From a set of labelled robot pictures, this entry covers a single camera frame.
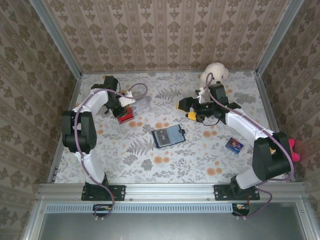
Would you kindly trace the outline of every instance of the yellow object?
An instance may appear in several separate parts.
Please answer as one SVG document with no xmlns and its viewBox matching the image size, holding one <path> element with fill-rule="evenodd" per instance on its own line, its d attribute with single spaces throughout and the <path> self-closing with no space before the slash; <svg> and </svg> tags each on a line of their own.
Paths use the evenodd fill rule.
<svg viewBox="0 0 320 240">
<path fill-rule="evenodd" d="M 189 112 L 188 113 L 188 119 L 191 119 L 191 120 L 193 120 L 193 121 L 197 121 L 197 115 L 196 115 L 196 113 L 194 112 L 194 111 L 191 111 L 191 112 Z"/>
<path fill-rule="evenodd" d="M 275 150 L 275 149 L 272 149 L 272 148 L 270 147 L 270 153 L 271 153 L 271 155 L 274 154 L 275 152 L 276 152 L 276 150 Z"/>
</svg>

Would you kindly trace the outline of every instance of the orange polka dot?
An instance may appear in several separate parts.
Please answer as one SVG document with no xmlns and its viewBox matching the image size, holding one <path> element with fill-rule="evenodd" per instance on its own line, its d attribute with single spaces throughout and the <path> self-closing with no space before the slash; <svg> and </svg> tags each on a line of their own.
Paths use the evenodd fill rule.
<svg viewBox="0 0 320 240">
<path fill-rule="evenodd" d="M 155 128 L 156 128 L 156 129 L 162 129 L 162 127 L 163 127 L 163 124 L 162 124 L 161 122 L 157 122 L 157 123 L 155 124 Z"/>
<path fill-rule="evenodd" d="M 209 138 L 211 136 L 211 133 L 209 131 L 204 131 L 203 136 Z"/>
<path fill-rule="evenodd" d="M 212 168 L 212 167 L 209 167 L 207 170 L 206 170 L 206 174 L 208 174 L 209 176 L 213 176 L 216 174 L 216 171 Z"/>
<path fill-rule="evenodd" d="M 135 121 L 130 121 L 129 122 L 129 127 L 130 128 L 134 128 L 137 125 L 137 123 Z"/>
<path fill-rule="evenodd" d="M 222 169 L 220 167 L 218 167 L 215 171 L 217 174 L 222 174 Z"/>
<path fill-rule="evenodd" d="M 168 163 L 170 162 L 170 159 L 168 157 L 164 157 L 163 160 L 162 160 L 164 163 Z"/>
<path fill-rule="evenodd" d="M 162 163 L 162 157 L 156 156 L 153 161 L 155 164 L 160 164 L 160 163 Z"/>
</svg>

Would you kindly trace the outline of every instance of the stuffed toy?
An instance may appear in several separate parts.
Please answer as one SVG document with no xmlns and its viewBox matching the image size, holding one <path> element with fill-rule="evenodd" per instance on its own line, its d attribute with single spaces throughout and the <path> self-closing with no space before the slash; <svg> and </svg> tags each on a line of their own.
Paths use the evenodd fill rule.
<svg viewBox="0 0 320 240">
<path fill-rule="evenodd" d="M 229 75 L 229 71 L 225 68 L 225 65 L 220 62 L 213 62 L 207 66 L 204 72 L 201 74 L 199 89 L 206 86 L 206 78 L 209 73 L 212 73 L 214 77 L 211 84 L 216 84 L 217 81 L 220 81 L 223 84 Z"/>
<path fill-rule="evenodd" d="M 300 155 L 293 151 L 295 144 L 296 144 L 296 141 L 293 138 L 289 138 L 289 145 L 290 145 L 290 150 L 291 150 L 291 155 L 292 155 L 292 161 L 296 163 L 296 162 L 299 162 Z"/>
</svg>

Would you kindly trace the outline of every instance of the pink stuffed toy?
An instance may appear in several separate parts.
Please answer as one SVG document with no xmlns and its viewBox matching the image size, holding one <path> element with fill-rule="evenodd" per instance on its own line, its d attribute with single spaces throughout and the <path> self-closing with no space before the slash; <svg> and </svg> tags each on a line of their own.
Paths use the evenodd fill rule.
<svg viewBox="0 0 320 240">
<path fill-rule="evenodd" d="M 296 140 L 294 140 L 293 138 L 290 138 L 289 145 L 290 145 L 290 150 L 291 150 L 291 155 L 292 155 L 292 161 L 296 163 L 300 160 L 300 155 L 293 151 L 293 147 L 295 144 L 296 144 Z"/>
</svg>

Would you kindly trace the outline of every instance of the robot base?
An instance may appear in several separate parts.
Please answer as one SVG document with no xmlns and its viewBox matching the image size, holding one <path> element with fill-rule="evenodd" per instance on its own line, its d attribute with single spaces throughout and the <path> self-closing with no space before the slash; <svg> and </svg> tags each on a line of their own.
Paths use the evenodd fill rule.
<svg viewBox="0 0 320 240">
<path fill-rule="evenodd" d="M 104 176 L 102 185 L 106 186 L 112 193 L 115 201 L 124 201 L 126 196 L 125 185 L 109 185 L 107 177 Z M 82 189 L 82 201 L 112 201 L 110 194 L 101 186 L 85 183 Z"/>
<path fill-rule="evenodd" d="M 236 176 L 231 178 L 230 184 L 216 184 L 213 186 L 216 201 L 260 200 L 259 190 L 255 187 L 241 189 L 236 181 Z"/>
</svg>

